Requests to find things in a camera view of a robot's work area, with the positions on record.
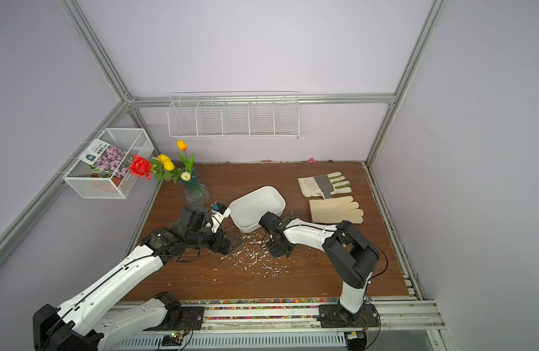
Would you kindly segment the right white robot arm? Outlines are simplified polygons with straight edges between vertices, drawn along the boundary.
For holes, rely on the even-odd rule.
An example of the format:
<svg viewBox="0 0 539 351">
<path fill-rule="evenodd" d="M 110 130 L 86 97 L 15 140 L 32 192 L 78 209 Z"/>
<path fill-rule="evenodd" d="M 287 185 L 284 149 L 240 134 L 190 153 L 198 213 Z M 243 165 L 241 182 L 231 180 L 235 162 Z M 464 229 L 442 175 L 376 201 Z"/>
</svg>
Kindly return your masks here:
<svg viewBox="0 0 539 351">
<path fill-rule="evenodd" d="M 290 256 L 298 245 L 321 250 L 342 279 L 335 305 L 321 305 L 317 320 L 322 328 L 378 327 L 379 314 L 366 298 L 368 285 L 380 260 L 380 250 L 349 221 L 319 225 L 298 218 L 279 218 L 267 212 L 259 225 L 270 235 L 266 247 L 274 258 Z"/>
</svg>

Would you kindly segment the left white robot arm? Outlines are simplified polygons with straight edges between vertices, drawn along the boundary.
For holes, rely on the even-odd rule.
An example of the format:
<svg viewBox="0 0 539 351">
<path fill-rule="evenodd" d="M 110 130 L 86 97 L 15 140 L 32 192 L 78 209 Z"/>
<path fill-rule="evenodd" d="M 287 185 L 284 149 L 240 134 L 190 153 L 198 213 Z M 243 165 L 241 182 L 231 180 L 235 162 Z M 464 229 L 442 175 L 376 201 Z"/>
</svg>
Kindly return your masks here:
<svg viewBox="0 0 539 351">
<path fill-rule="evenodd" d="M 186 250 L 206 249 L 224 256 L 236 250 L 242 240 L 222 228 L 230 213 L 222 203 L 210 210 L 186 206 L 169 227 L 152 231 L 88 288 L 58 307 L 41 307 L 32 318 L 35 350 L 105 350 L 149 329 L 200 329 L 203 309 L 186 310 L 168 292 L 111 317 L 106 313 L 148 276 L 171 261 L 181 262 Z"/>
</svg>

